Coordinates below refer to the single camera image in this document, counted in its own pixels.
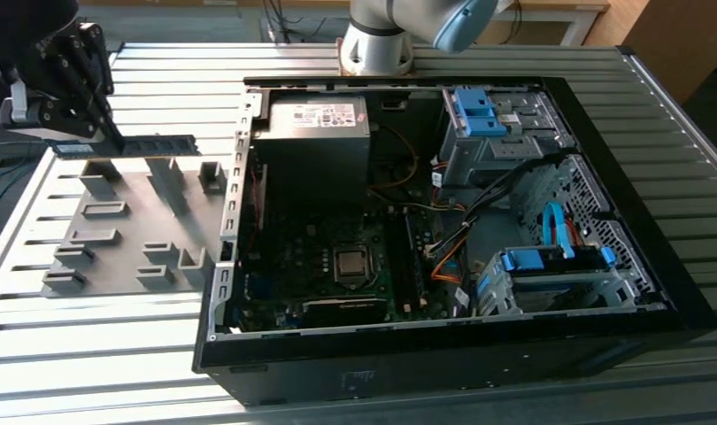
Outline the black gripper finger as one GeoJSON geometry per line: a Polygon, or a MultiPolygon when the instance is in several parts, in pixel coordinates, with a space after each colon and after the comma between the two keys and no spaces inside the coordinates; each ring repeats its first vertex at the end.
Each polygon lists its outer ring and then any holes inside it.
{"type": "Polygon", "coordinates": [[[107,96],[98,87],[79,35],[56,35],[48,59],[36,68],[35,90],[46,97],[46,128],[56,132],[56,151],[66,155],[118,156],[123,137],[111,120],[107,96]]]}
{"type": "Polygon", "coordinates": [[[81,23],[78,25],[78,33],[85,45],[90,63],[89,67],[93,70],[99,90],[109,96],[113,94],[114,88],[102,28],[94,22],[81,23]]]}

